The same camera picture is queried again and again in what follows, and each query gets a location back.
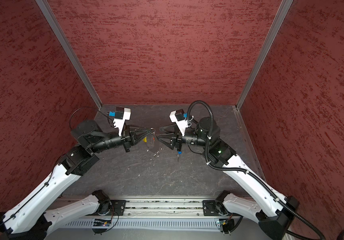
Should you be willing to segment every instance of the red wall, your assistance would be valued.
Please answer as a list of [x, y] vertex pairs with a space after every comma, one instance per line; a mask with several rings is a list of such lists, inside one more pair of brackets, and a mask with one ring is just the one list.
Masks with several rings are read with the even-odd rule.
[[0, 0], [0, 211], [75, 143], [68, 119], [83, 105], [94, 103], [36, 2]]
[[103, 103], [235, 104], [281, 0], [48, 0]]
[[[242, 116], [268, 182], [335, 239], [344, 228], [344, 1], [294, 1]], [[299, 221], [293, 230], [309, 231]]]

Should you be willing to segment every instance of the dark red side wall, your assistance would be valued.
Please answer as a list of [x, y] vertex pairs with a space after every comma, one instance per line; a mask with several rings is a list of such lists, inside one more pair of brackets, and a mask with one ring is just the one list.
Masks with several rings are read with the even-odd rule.
[[49, 0], [103, 103], [235, 104], [281, 0]]
[[[268, 183], [336, 239], [344, 228], [344, 1], [294, 1], [242, 116]], [[308, 232], [299, 221], [292, 228]]]
[[94, 103], [36, 2], [0, 0], [0, 211], [75, 144], [68, 118], [84, 105]]

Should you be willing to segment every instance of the metal corner post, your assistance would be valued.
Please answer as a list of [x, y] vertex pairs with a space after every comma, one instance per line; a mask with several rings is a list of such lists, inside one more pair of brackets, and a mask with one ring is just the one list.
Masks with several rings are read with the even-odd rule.
[[279, 9], [277, 10], [276, 16], [274, 18], [274, 21], [272, 22], [272, 25], [268, 31], [268, 34], [266, 36], [266, 40], [264, 40], [263, 46], [259, 52], [259, 55], [257, 56], [256, 62], [251, 70], [251, 74], [249, 75], [246, 84], [244, 86], [244, 89], [237, 101], [236, 109], [241, 110], [241, 107], [244, 103], [244, 100], [251, 89], [251, 86], [253, 84], [253, 81], [255, 80], [257, 73], [260, 70], [260, 67], [262, 66], [264, 59], [267, 56], [268, 51], [270, 50], [272, 43], [275, 40], [275, 37], [280, 29], [280, 26], [282, 25], [285, 16], [287, 15], [287, 12], [292, 4], [293, 0], [282, 0], [280, 3]]
[[46, 20], [48, 21], [50, 27], [52, 28], [54, 34], [56, 35], [57, 39], [59, 40], [61, 46], [64, 48], [65, 52], [68, 55], [69, 60], [72, 62], [74, 68], [76, 69], [78, 75], [80, 76], [81, 80], [83, 81], [85, 87], [87, 88], [89, 94], [91, 95], [93, 101], [96, 103], [98, 109], [102, 107], [102, 102], [94, 89], [91, 81], [88, 78], [87, 73], [83, 69], [80, 61], [77, 58], [76, 53], [72, 49], [67, 37], [65, 36], [64, 32], [62, 31], [59, 23], [56, 20], [52, 9], [50, 8], [48, 2], [46, 0], [36, 0], [36, 3], [41, 9], [41, 12], [44, 14]]

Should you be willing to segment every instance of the red textured wall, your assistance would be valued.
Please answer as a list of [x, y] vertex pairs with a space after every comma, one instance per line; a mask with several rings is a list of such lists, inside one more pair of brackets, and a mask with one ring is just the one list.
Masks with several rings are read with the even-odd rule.
[[0, 0], [0, 211], [75, 143], [68, 119], [83, 105], [94, 103], [36, 2]]
[[103, 103], [235, 104], [281, 0], [49, 0]]
[[[344, 1], [294, 1], [242, 116], [268, 182], [336, 239], [344, 228]], [[309, 231], [299, 221], [292, 228]]]

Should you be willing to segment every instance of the robotic arm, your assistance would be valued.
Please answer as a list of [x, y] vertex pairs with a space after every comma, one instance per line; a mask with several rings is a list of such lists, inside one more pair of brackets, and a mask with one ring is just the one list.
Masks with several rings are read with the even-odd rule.
[[[198, 122], [193, 119], [190, 110], [197, 103], [208, 109], [210, 117], [202, 118]], [[203, 156], [207, 165], [229, 175], [255, 200], [249, 201], [223, 191], [215, 201], [219, 215], [234, 213], [247, 217], [258, 223], [263, 232], [273, 240], [281, 240], [285, 233], [301, 237], [288, 231], [293, 219], [297, 217], [311, 227], [320, 239], [324, 239], [316, 227], [296, 213], [299, 202], [293, 196], [285, 197], [265, 183], [245, 164], [236, 151], [220, 138], [220, 128], [214, 121], [208, 104], [195, 101], [189, 106], [187, 113], [182, 109], [171, 112], [170, 119], [174, 122], [172, 125], [160, 128], [163, 133], [157, 136], [160, 142], [170, 149], [176, 147], [179, 154], [183, 144], [204, 147]], [[191, 128], [191, 122], [196, 123], [194, 129]]]
[[0, 240], [43, 240], [46, 235], [74, 219], [95, 212], [107, 213], [111, 209], [110, 198], [102, 190], [97, 190], [83, 200], [45, 212], [67, 187], [99, 160], [95, 153], [121, 145], [129, 152], [131, 146], [154, 131], [136, 126], [122, 130], [131, 114], [130, 109], [123, 110], [117, 108], [114, 119], [120, 134], [102, 132], [94, 120], [85, 120], [71, 131], [79, 144], [56, 162], [53, 171], [25, 199], [9, 211], [0, 212]]

